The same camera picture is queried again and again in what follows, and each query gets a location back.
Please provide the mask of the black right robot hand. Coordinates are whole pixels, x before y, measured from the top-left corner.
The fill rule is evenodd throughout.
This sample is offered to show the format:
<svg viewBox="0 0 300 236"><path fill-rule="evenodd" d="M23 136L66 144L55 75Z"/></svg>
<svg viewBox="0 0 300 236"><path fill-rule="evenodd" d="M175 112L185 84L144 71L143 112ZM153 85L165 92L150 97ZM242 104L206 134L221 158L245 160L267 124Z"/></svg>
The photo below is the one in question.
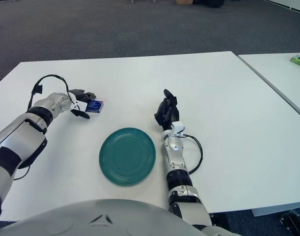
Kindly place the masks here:
<svg viewBox="0 0 300 236"><path fill-rule="evenodd" d="M155 120L163 128L170 130L173 122L179 121L179 111L177 109L177 97L169 90L164 89L165 98L160 103L157 112L154 114Z"/></svg>

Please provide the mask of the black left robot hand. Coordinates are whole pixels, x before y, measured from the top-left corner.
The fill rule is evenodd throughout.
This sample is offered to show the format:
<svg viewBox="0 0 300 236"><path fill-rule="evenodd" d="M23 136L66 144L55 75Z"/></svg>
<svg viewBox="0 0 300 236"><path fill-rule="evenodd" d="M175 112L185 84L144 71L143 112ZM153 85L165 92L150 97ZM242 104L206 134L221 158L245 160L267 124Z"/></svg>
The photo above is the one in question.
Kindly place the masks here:
<svg viewBox="0 0 300 236"><path fill-rule="evenodd" d="M90 119L86 113L88 104L96 98L96 95L91 92L85 92L83 89L72 89L69 91L71 97L70 111L77 117Z"/></svg>

